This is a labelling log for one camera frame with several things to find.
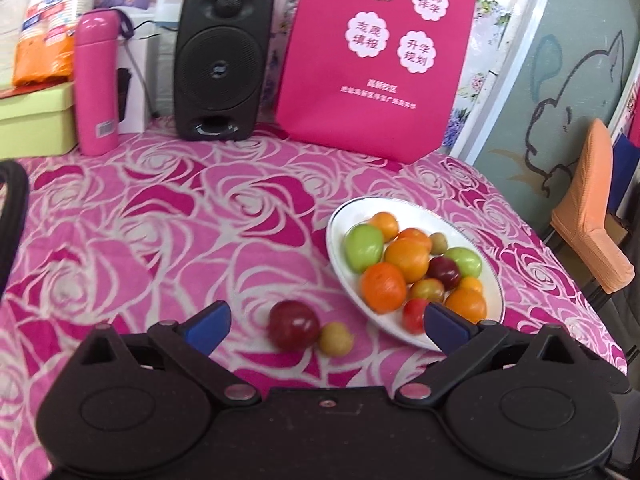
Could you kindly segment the tan longan front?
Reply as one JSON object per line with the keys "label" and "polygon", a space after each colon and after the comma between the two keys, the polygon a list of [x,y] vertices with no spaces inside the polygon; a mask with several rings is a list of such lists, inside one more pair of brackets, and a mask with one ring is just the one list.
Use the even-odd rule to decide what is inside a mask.
{"label": "tan longan front", "polygon": [[448,250],[448,240],[444,233],[436,232],[430,235],[431,254],[433,256],[443,255]]}

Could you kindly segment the green shoe box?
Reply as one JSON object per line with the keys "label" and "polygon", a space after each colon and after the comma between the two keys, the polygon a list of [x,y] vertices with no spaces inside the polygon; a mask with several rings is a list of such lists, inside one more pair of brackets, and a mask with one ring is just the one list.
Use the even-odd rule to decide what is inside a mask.
{"label": "green shoe box", "polygon": [[63,155],[77,144],[74,84],[2,88],[2,159]]}

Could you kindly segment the white box behind thermos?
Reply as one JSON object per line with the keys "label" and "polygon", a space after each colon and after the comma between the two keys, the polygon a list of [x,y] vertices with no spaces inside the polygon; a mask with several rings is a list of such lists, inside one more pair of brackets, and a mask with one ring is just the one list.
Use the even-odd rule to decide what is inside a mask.
{"label": "white box behind thermos", "polygon": [[117,51],[118,132],[142,133],[158,117],[157,58],[160,36],[120,40]]}

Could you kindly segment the small yellow orange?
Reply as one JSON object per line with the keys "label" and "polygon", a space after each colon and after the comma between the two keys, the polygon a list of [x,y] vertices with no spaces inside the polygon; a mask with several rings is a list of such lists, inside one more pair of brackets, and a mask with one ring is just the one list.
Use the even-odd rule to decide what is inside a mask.
{"label": "small yellow orange", "polygon": [[380,211],[374,214],[368,223],[381,231],[385,243],[389,243],[399,234],[398,221],[388,211]]}
{"label": "small yellow orange", "polygon": [[477,292],[480,295],[484,294],[484,286],[482,281],[478,278],[473,278],[472,276],[466,276],[465,278],[462,278],[459,283],[459,288],[469,289],[473,292]]}

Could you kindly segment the red green tomato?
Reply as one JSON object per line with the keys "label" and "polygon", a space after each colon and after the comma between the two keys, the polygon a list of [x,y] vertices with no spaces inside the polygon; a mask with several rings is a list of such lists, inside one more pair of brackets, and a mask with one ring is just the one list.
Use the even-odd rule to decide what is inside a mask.
{"label": "red green tomato", "polygon": [[441,304],[446,295],[446,288],[437,278],[424,278],[413,283],[409,289],[409,299],[423,299]]}

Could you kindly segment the pink thermos bottle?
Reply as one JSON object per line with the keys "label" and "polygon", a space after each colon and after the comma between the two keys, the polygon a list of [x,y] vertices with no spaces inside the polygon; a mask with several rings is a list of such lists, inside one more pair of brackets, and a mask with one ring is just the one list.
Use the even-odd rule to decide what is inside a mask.
{"label": "pink thermos bottle", "polygon": [[76,27],[76,133],[84,155],[103,155],[118,144],[118,36],[119,18],[112,10],[88,12]]}

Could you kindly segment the orange front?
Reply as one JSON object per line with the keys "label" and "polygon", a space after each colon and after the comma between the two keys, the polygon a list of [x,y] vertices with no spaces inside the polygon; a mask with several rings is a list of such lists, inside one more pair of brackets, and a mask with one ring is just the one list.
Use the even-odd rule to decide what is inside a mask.
{"label": "orange front", "polygon": [[388,262],[375,263],[360,276],[360,296],[376,314],[400,309],[407,298],[407,284],[397,266]]}

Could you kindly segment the tan longan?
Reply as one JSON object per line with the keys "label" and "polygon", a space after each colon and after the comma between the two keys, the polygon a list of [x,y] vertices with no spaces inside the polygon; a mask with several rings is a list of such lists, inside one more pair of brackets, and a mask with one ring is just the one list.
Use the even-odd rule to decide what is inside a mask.
{"label": "tan longan", "polygon": [[444,233],[436,232],[430,235],[431,254],[433,256],[443,255],[448,250],[448,240]]}
{"label": "tan longan", "polygon": [[354,335],[341,322],[331,322],[320,330],[318,347],[326,356],[347,356],[354,346]]}

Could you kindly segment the orange paper cup package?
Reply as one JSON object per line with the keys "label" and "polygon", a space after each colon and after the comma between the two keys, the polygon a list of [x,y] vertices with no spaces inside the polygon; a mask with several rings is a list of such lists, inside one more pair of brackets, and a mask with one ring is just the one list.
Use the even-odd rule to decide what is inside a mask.
{"label": "orange paper cup package", "polygon": [[77,23],[93,3],[94,0],[27,0],[15,48],[14,86],[72,78]]}

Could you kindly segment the orange large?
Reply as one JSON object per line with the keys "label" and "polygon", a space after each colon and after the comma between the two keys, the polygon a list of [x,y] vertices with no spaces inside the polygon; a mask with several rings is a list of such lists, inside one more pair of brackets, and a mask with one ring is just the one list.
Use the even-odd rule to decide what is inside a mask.
{"label": "orange large", "polygon": [[445,306],[471,323],[487,318],[487,304],[484,296],[476,290],[457,288],[445,299]]}

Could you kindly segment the tan longan back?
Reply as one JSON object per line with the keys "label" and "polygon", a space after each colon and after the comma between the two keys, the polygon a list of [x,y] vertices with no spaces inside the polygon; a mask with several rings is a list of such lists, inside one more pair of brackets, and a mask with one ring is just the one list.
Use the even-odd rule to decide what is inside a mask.
{"label": "tan longan back", "polygon": [[318,347],[326,356],[347,356],[354,346],[354,335],[341,322],[331,322],[320,330]]}

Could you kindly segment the black speaker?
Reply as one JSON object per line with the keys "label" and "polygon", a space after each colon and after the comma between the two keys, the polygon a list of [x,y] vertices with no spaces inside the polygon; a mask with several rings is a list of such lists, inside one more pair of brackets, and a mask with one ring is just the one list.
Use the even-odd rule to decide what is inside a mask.
{"label": "black speaker", "polygon": [[255,128],[274,0],[183,0],[174,115],[186,141],[241,141]]}

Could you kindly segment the pink rose tablecloth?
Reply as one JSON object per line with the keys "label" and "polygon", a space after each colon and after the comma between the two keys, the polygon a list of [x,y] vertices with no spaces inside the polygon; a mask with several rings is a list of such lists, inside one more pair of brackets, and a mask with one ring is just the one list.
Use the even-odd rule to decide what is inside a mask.
{"label": "pink rose tablecloth", "polygon": [[[265,128],[239,143],[180,141],[169,122],[123,136],[101,157],[29,158],[28,216],[1,301],[1,474],[50,469],[39,404],[101,322],[141,333],[216,300],[232,331],[218,363],[256,387],[396,388],[436,354],[387,335],[352,303],[326,253],[326,222],[359,196],[436,212],[478,247],[503,290],[506,324],[561,323],[618,368],[616,344],[551,250],[475,169],[433,153],[411,165],[288,140]],[[295,300],[320,330],[344,323],[347,356],[268,339],[271,308]]]}

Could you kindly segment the dark plum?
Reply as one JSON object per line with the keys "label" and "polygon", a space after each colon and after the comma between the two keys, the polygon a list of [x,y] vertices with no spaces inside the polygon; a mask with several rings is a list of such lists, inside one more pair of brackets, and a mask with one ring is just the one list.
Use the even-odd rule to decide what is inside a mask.
{"label": "dark plum", "polygon": [[446,256],[431,258],[426,275],[439,280],[446,290],[457,288],[461,281],[457,263]]}
{"label": "dark plum", "polygon": [[283,351],[304,350],[316,343],[320,321],[311,307],[300,301],[284,300],[275,304],[268,316],[269,341]]}

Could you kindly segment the magenta fabric bag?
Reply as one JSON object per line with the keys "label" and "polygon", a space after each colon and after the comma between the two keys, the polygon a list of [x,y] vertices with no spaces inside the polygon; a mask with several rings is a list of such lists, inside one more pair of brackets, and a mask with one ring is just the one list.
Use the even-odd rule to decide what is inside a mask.
{"label": "magenta fabric bag", "polygon": [[293,139],[415,162],[448,124],[476,0],[299,0],[277,123]]}

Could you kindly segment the white ceramic plate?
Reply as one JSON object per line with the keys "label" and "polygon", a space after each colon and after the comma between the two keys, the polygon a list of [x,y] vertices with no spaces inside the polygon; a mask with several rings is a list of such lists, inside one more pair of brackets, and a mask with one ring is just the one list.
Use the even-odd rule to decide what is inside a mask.
{"label": "white ceramic plate", "polygon": [[433,211],[385,197],[339,206],[326,227],[326,248],[349,297],[370,320],[414,346],[439,346],[405,314],[406,304],[441,299],[469,321],[504,318],[494,268],[469,237]]}

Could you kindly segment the orange covered chair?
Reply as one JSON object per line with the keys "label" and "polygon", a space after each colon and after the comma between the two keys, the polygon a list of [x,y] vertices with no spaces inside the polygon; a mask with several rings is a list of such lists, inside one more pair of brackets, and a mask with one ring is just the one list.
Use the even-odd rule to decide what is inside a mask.
{"label": "orange covered chair", "polygon": [[572,183],[550,221],[608,294],[634,278],[634,266],[605,229],[612,175],[612,139],[602,120],[596,119],[588,129]]}

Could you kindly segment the green apple fruit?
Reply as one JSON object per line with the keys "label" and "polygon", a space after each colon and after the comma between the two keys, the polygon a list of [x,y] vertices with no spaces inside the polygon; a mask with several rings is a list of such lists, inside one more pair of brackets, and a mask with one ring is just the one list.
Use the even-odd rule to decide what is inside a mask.
{"label": "green apple fruit", "polygon": [[348,266],[358,274],[363,273],[381,260],[384,245],[379,229],[367,223],[357,224],[348,231],[343,242]]}
{"label": "green apple fruit", "polygon": [[478,278],[483,271],[482,259],[469,248],[451,247],[444,256],[457,265],[462,278]]}

